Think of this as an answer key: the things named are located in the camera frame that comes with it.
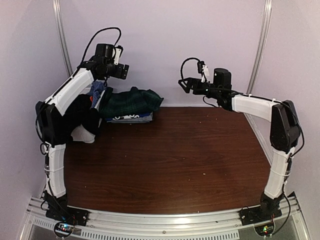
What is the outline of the dark green plaid shirt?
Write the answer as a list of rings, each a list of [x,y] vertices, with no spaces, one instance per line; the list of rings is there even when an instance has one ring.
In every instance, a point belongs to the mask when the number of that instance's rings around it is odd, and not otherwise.
[[[98,111],[103,118],[146,114],[159,110],[164,98],[151,89],[138,89],[114,93],[107,87],[101,98]]]

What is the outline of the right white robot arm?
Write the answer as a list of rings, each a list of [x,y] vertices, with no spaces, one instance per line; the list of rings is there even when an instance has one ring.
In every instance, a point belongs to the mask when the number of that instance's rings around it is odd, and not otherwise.
[[[251,115],[270,123],[273,159],[260,206],[256,210],[258,219],[266,221],[274,215],[285,196],[284,188],[291,173],[292,159],[303,133],[291,100],[278,101],[238,92],[232,89],[231,77],[227,69],[216,68],[212,82],[202,75],[200,79],[182,77],[178,84],[187,94],[215,99],[217,105],[226,111]]]

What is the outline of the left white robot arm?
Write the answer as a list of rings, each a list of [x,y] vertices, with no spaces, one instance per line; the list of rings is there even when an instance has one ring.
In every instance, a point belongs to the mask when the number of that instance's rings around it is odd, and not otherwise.
[[[45,200],[61,222],[72,218],[64,183],[64,155],[67,142],[93,143],[101,118],[97,105],[83,93],[95,81],[124,80],[129,66],[121,64],[121,45],[99,43],[89,60],[82,60],[74,73],[46,100],[36,106],[35,129],[45,156]]]

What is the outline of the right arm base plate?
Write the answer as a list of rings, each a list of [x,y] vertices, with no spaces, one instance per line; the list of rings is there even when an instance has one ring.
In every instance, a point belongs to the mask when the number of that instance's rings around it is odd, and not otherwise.
[[[239,218],[243,226],[257,224],[265,221],[271,221],[272,218],[282,216],[282,211],[276,209],[272,213],[263,213],[260,206],[248,207],[244,206],[239,211]]]

